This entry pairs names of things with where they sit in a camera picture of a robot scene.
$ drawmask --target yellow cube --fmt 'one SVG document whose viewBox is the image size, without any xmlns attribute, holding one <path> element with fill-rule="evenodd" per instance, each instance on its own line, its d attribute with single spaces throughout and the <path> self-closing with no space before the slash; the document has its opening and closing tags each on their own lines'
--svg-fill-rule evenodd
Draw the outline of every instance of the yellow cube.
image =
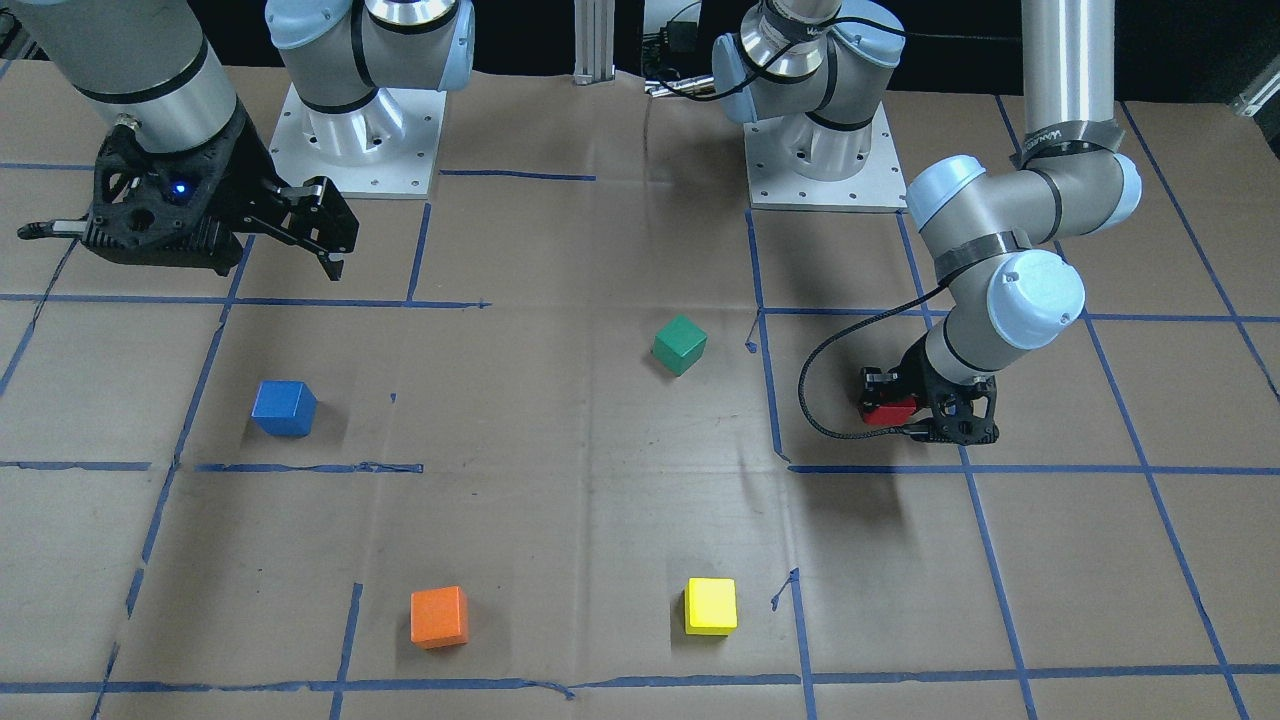
<svg viewBox="0 0 1280 720">
<path fill-rule="evenodd" d="M 737 588 L 731 578 L 690 578 L 685 588 L 685 633 L 727 635 L 737 628 Z"/>
</svg>

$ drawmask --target cube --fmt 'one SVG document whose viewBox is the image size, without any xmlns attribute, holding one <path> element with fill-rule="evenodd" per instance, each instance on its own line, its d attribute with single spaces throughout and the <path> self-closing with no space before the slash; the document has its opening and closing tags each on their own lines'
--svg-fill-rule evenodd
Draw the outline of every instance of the cube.
<svg viewBox="0 0 1280 720">
<path fill-rule="evenodd" d="M 676 315 L 653 338 L 653 355 L 677 377 L 692 368 L 707 347 L 707 333 L 689 318 Z"/>
<path fill-rule="evenodd" d="M 685 587 L 685 633 L 727 635 L 737 628 L 737 588 L 731 578 L 690 578 Z"/>
<path fill-rule="evenodd" d="M 262 380 L 253 401 L 253 421 L 269 434 L 305 437 L 316 415 L 316 396 L 300 380 Z"/>
<path fill-rule="evenodd" d="M 458 585 L 419 591 L 410 597 L 410 641 L 422 650 L 466 644 L 467 594 Z"/>
</svg>

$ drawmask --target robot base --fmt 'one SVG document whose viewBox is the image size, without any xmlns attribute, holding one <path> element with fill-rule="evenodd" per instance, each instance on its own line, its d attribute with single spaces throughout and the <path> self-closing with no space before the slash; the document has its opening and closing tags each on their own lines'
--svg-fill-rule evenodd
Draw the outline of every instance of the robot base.
<svg viewBox="0 0 1280 720">
<path fill-rule="evenodd" d="M 300 184 L 316 176 L 330 178 L 344 197 L 425 200 L 435 178 L 435 155 L 444 123 L 445 94 L 434 90 L 392 88 L 404 115 L 404 137 L 397 154 L 371 164 L 339 164 L 321 155 L 306 131 L 307 109 L 289 86 L 280 119 L 271 136 L 271 159 L 280 177 Z"/>
<path fill-rule="evenodd" d="M 751 208 L 759 210 L 820 210 L 828 213 L 896 213 L 906 208 L 906 181 L 883 105 L 872 119 L 872 149 L 854 177 L 823 182 L 788 167 L 790 150 L 778 129 L 782 118 L 748 123 L 746 179 Z"/>
</svg>

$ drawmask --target light blue joint cap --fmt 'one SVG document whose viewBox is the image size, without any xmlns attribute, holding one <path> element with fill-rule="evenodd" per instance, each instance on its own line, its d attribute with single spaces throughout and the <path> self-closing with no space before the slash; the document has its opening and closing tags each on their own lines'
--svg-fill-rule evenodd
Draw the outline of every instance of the light blue joint cap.
<svg viewBox="0 0 1280 720">
<path fill-rule="evenodd" d="M 915 227 L 923 229 L 943 205 L 986 172 L 972 155 L 955 155 L 929 165 L 906 188 L 906 209 L 915 219 Z"/>
<path fill-rule="evenodd" d="M 746 79 L 746 65 L 737 53 L 737 38 L 732 35 L 716 38 L 716 45 L 712 46 L 712 74 L 716 77 L 716 92 L 724 92 Z M 755 97 L 751 96 L 750 85 L 741 92 L 721 99 L 721 108 L 728 119 L 739 124 L 760 119 L 755 114 Z"/>
<path fill-rule="evenodd" d="M 840 6 L 841 18 L 867 18 L 882 26 L 902 29 L 901 20 L 893 13 L 870 0 L 845 0 Z M 906 38 L 879 28 L 860 23 L 838 23 L 832 28 L 836 40 L 869 63 L 882 68 L 896 68 L 902 59 Z"/>
<path fill-rule="evenodd" d="M 987 314 L 1005 342 L 1019 350 L 1044 347 L 1084 310 L 1084 282 L 1046 250 L 1014 252 L 991 277 Z"/>
<path fill-rule="evenodd" d="M 1084 234 L 1093 234 L 1125 222 L 1138 209 L 1138 201 L 1142 200 L 1142 176 L 1138 174 L 1138 165 L 1134 165 L 1133 160 L 1119 152 L 1115 154 L 1115 159 L 1116 163 L 1120 163 L 1120 172 L 1124 173 L 1120 202 L 1116 204 L 1115 211 L 1111 213 L 1111 217 L 1105 223 Z"/>
<path fill-rule="evenodd" d="M 340 23 L 351 9 L 352 0 L 268 0 L 266 27 L 271 29 L 271 45 L 276 50 L 302 47 Z"/>
<path fill-rule="evenodd" d="M 471 0 L 458 3 L 458 17 L 453 23 L 453 40 L 449 56 L 444 60 L 444 73 L 440 76 L 440 90 L 444 92 L 462 90 L 471 82 L 471 67 L 475 59 L 475 10 Z"/>
</svg>

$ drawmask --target robotic arm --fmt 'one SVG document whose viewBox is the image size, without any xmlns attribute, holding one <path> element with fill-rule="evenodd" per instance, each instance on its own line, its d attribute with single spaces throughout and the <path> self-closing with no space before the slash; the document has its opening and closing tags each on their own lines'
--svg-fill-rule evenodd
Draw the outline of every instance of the robotic arm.
<svg viewBox="0 0 1280 720">
<path fill-rule="evenodd" d="M 69 237 L 113 263 L 207 268 L 266 233 L 342 277 L 358 220 L 324 177 L 289 187 L 275 173 L 218 55 L 180 0 L 15 0 L 13 10 L 104 120 L 93 201 L 79 220 L 18 234 Z"/>
<path fill-rule="evenodd" d="M 908 206 L 955 309 L 899 366 L 863 370 L 860 411 L 915 439 L 960 445 L 998 438 L 995 373 L 1053 341 L 1084 307 L 1084 284 L 1036 246 L 1128 218 L 1142 196 L 1133 161 L 1116 152 L 1114 0 L 1024 0 L 1027 140 L 1016 170 L 989 176 L 960 155 L 928 168 Z M 975 402 L 986 398 L 984 411 Z"/>
</svg>

